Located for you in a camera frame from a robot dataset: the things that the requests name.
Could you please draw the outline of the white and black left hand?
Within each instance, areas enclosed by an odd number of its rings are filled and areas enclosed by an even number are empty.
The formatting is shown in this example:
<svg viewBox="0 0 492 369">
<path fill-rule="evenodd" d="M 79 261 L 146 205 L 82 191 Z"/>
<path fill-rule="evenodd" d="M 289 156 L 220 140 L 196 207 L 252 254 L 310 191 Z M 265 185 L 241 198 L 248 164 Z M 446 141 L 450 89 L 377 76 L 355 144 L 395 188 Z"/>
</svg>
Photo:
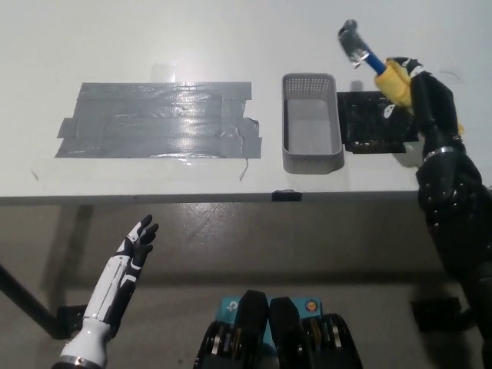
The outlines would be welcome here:
<svg viewBox="0 0 492 369">
<path fill-rule="evenodd" d="M 85 309 L 80 331 L 63 347 L 53 368 L 105 368 L 108 342 L 121 319 L 153 250 L 158 224 L 149 214 L 125 236 L 108 259 Z"/>
</svg>

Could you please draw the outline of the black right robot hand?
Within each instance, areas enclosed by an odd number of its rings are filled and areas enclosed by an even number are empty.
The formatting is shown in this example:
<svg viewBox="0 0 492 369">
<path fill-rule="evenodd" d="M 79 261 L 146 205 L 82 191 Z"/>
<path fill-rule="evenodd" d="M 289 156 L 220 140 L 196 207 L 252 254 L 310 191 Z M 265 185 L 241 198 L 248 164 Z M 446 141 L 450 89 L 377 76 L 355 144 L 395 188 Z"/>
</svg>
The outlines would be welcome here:
<svg viewBox="0 0 492 369">
<path fill-rule="evenodd" d="M 407 83 L 411 103 L 405 107 L 411 110 L 424 139 L 422 156 L 444 147 L 465 152 L 453 92 L 416 59 L 388 58 L 386 66 Z"/>
</svg>

